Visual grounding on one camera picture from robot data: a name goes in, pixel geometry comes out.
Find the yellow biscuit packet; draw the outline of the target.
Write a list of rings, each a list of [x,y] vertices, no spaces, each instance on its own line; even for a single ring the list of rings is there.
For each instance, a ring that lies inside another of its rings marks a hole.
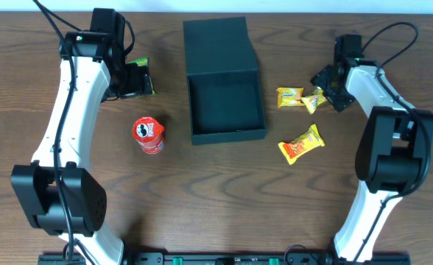
[[[303,106],[301,97],[303,95],[304,88],[279,87],[276,91],[278,92],[278,108]]]

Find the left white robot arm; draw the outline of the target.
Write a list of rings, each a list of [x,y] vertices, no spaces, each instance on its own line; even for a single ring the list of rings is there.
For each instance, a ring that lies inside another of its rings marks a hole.
[[[33,228],[66,241],[66,264],[123,264],[124,242],[105,222],[107,195],[92,177],[90,151],[99,106],[129,98],[147,64],[126,63],[132,50],[121,30],[69,32],[60,44],[60,86],[45,135],[30,164],[16,165],[11,184]]]

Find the green yellow snack packet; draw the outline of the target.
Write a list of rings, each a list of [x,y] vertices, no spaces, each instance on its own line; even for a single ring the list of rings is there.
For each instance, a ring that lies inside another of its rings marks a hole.
[[[134,60],[127,64],[129,68],[129,82],[127,88],[131,96],[147,96],[155,94],[152,78],[149,73],[147,57]]]

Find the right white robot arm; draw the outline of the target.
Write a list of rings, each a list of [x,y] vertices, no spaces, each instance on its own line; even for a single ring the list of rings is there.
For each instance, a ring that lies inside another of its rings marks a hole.
[[[369,262],[394,207],[424,182],[431,163],[433,113],[408,103],[375,60],[345,57],[311,83],[338,112],[358,102],[367,123],[355,157],[359,184],[344,225],[334,237],[339,260]]]

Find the red Pringles can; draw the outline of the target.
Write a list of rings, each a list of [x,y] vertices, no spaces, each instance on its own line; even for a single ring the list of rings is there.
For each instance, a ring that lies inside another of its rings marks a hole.
[[[135,122],[132,134],[145,153],[154,155],[164,148],[164,131],[164,126],[157,120],[145,116]]]

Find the yellow brown chocolate packet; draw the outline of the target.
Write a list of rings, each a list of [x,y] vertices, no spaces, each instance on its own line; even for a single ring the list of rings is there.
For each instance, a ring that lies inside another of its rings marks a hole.
[[[300,100],[306,106],[310,114],[313,114],[320,105],[327,102],[327,99],[323,95],[323,90],[320,88],[314,90],[313,93],[308,96],[301,97]]]

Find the black gift box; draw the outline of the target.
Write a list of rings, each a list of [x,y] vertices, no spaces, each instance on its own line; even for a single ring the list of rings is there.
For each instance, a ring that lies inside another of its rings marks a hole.
[[[265,138],[259,67],[245,18],[183,22],[191,142]]]

